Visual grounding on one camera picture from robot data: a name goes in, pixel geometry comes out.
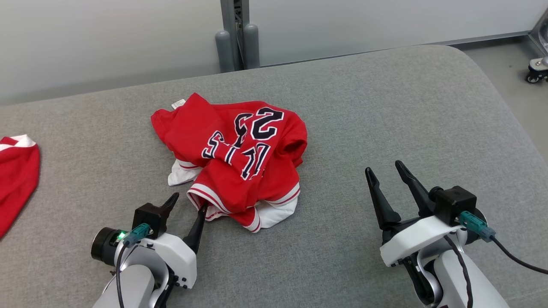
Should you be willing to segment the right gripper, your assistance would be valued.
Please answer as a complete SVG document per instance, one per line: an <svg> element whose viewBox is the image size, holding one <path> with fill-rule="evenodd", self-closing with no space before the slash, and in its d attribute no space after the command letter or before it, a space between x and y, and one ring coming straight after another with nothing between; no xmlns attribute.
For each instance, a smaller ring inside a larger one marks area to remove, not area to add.
<svg viewBox="0 0 548 308"><path fill-rule="evenodd" d="M383 244L380 247L380 255L386 267L399 263L400 259L409 257L411 254L435 243L452 231L459 230L457 226L448 226L442 220L432 216L433 201L429 199L427 190L401 160L395 161L395 167L403 183L409 187L419 209L418 215L423 219L417 220L417 222L388 240L390 235L389 229L399 224L401 217L399 213L392 209L390 203L382 193L380 182L372 171L372 168L367 167L365 169L365 176L378 227L380 230L383 230Z"/></svg>

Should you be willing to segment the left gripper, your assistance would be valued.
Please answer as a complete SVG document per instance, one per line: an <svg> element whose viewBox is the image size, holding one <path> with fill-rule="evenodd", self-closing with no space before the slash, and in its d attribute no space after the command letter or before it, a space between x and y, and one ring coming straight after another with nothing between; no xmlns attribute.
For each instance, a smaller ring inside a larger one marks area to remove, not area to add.
<svg viewBox="0 0 548 308"><path fill-rule="evenodd" d="M180 193L173 193L161 206L161 222L166 224ZM183 240L175 235L164 233L157 239L144 238L140 244L152 253L151 261L146 262L154 275L163 275L163 267L169 267L181 287L192 289L197 280L197 254L200 247L208 202L200 207L192 228Z"/></svg>

